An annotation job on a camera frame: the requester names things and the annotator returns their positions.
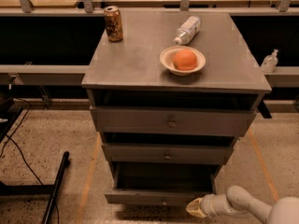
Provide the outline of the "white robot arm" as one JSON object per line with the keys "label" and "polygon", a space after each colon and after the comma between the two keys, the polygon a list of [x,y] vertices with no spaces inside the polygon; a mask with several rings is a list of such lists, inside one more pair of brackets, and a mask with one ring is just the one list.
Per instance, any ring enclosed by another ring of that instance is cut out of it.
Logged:
{"label": "white robot arm", "polygon": [[186,206],[194,217],[256,217],[262,224],[299,224],[299,199],[285,197],[274,205],[256,198],[239,186],[231,186],[225,194],[208,194]]}

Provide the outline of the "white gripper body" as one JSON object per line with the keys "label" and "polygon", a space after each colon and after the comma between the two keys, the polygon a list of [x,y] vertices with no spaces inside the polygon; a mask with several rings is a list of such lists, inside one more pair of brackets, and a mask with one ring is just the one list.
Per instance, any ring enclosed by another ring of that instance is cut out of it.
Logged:
{"label": "white gripper body", "polygon": [[222,210],[222,195],[206,195],[200,204],[200,207],[207,217],[218,217]]}

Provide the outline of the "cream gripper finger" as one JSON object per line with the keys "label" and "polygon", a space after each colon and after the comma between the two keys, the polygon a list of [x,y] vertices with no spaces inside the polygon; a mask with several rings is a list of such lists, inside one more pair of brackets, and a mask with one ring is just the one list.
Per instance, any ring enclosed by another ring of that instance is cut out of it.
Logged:
{"label": "cream gripper finger", "polygon": [[201,208],[201,201],[202,201],[202,198],[197,198],[197,199],[191,201],[186,206],[187,213],[194,217],[205,218],[206,214],[203,212],[203,210]]}

